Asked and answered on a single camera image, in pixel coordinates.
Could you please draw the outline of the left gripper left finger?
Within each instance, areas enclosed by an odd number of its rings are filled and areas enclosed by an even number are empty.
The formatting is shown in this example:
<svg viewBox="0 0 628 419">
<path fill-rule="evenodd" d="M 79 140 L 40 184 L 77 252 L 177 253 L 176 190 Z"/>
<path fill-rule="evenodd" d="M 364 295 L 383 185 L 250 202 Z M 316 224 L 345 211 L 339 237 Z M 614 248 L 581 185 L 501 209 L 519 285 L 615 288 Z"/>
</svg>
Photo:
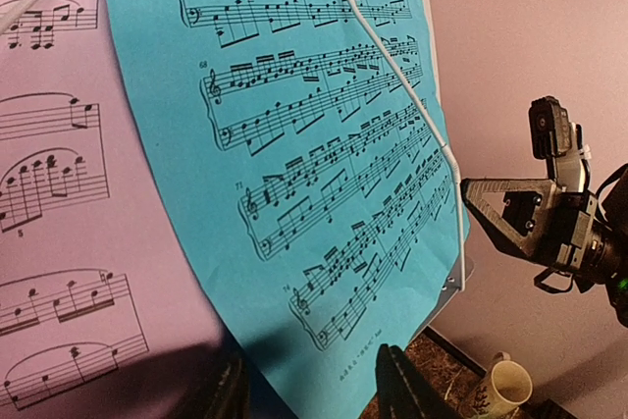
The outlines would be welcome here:
<svg viewBox="0 0 628 419">
<path fill-rule="evenodd" d="M 209 382 L 205 417 L 245 419 L 249 417 L 249 375 L 240 357 L 229 358 Z"/>
</svg>

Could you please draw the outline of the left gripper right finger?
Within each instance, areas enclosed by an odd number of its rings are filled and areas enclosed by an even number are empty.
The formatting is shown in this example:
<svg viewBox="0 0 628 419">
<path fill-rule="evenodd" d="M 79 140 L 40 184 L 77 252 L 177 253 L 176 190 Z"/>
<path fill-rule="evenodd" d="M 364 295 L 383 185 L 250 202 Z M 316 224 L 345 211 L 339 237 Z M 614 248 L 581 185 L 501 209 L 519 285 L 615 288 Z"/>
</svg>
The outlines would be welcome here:
<svg viewBox="0 0 628 419">
<path fill-rule="evenodd" d="M 375 375 L 380 418 L 460 418 L 397 345 L 380 345 Z"/>
</svg>

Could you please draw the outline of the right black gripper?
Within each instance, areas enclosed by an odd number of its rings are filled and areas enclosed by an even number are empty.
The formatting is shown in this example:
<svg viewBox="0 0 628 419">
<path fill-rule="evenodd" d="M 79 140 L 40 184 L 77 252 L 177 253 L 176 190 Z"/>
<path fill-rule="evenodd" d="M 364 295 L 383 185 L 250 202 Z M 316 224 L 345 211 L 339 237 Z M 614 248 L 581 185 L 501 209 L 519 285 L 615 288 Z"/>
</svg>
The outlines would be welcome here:
<svg viewBox="0 0 628 419">
<path fill-rule="evenodd" d="M 495 248 L 536 262 L 550 226 L 558 186 L 543 179 L 464 179 L 463 203 Z M 582 244 L 570 256 L 565 272 L 579 292 L 605 287 L 618 322 L 627 324 L 627 166 L 615 170 L 591 192 L 578 195 L 585 218 L 576 225 Z"/>
</svg>

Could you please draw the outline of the purple sheet music page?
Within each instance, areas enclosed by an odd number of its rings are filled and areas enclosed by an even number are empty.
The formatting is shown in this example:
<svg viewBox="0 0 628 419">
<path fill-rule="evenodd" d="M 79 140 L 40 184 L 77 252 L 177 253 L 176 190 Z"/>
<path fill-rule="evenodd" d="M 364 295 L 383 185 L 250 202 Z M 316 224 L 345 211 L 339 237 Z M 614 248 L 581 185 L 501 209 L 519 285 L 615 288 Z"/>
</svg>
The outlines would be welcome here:
<svg viewBox="0 0 628 419">
<path fill-rule="evenodd" d="M 1 32 L 1 414 L 200 418 L 221 323 L 148 169 L 105 0 Z"/>
</svg>

